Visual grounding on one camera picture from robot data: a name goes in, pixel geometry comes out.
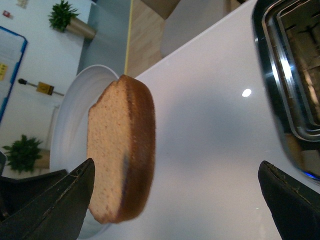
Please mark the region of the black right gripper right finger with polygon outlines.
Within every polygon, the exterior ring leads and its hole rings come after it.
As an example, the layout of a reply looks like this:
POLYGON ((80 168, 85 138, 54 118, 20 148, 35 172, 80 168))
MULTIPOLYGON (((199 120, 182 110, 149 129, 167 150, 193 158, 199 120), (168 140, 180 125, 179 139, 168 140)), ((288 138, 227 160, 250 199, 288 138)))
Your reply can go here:
POLYGON ((283 240, 320 238, 320 194, 273 164, 262 161, 258 181, 283 240))

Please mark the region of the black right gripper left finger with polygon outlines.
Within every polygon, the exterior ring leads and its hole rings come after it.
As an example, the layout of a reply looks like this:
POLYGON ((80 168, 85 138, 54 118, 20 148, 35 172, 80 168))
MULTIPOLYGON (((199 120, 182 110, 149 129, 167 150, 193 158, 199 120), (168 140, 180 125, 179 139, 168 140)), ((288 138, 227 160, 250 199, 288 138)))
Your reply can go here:
POLYGON ((71 172, 23 179, 0 178, 2 240, 75 240, 93 192, 92 159, 71 172))

